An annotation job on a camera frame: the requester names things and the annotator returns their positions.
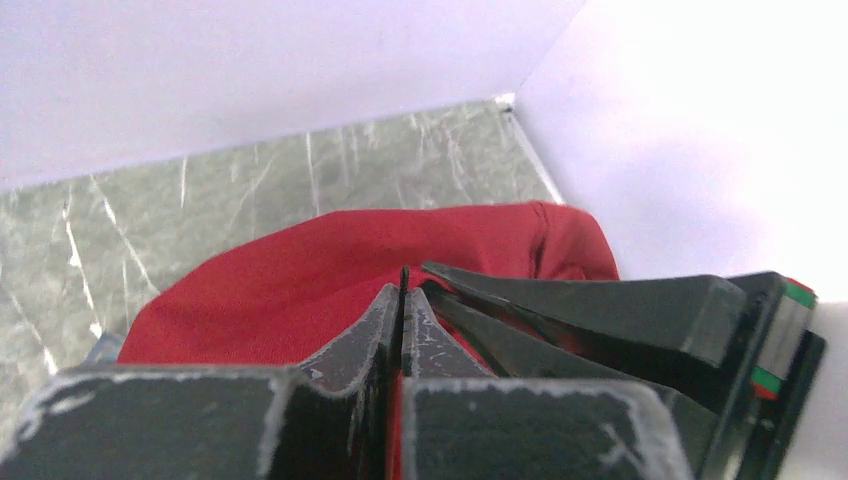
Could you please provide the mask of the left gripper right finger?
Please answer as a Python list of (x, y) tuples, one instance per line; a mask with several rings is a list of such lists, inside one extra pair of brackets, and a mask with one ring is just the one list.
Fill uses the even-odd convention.
[(406, 479), (688, 479), (668, 408), (607, 379), (497, 378), (405, 298), (401, 472)]

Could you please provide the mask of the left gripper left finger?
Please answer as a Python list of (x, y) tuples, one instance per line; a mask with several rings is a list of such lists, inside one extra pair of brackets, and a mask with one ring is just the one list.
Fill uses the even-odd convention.
[(65, 370), (25, 405), (5, 479), (381, 479), (402, 291), (298, 365)]

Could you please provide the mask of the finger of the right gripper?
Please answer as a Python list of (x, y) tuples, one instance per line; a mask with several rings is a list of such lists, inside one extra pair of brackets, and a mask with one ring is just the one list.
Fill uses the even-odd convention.
[(438, 317), (456, 329), (498, 377), (638, 381), (674, 404), (698, 411), (723, 411), (727, 383), (713, 368), (653, 347), (600, 341), (597, 363), (536, 335), (524, 321), (509, 323), (464, 303), (437, 284), (423, 290)]

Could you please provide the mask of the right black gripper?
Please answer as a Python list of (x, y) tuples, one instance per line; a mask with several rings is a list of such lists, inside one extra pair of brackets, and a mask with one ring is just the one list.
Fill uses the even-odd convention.
[[(779, 273), (636, 281), (487, 276), (436, 262), (424, 272), (486, 313), (590, 356), (632, 354), (718, 368), (731, 383), (698, 479), (774, 479), (783, 464), (827, 348), (811, 332), (815, 292)], [(746, 306), (747, 294), (749, 304)], [(738, 326), (740, 352), (728, 355)]]

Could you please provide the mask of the red student backpack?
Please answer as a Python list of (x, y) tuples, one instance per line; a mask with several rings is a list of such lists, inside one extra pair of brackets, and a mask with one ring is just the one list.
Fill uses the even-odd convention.
[(403, 268), (615, 281), (588, 213), (547, 202), (321, 215), (217, 255), (151, 300), (118, 360), (132, 365), (300, 362), (358, 320)]

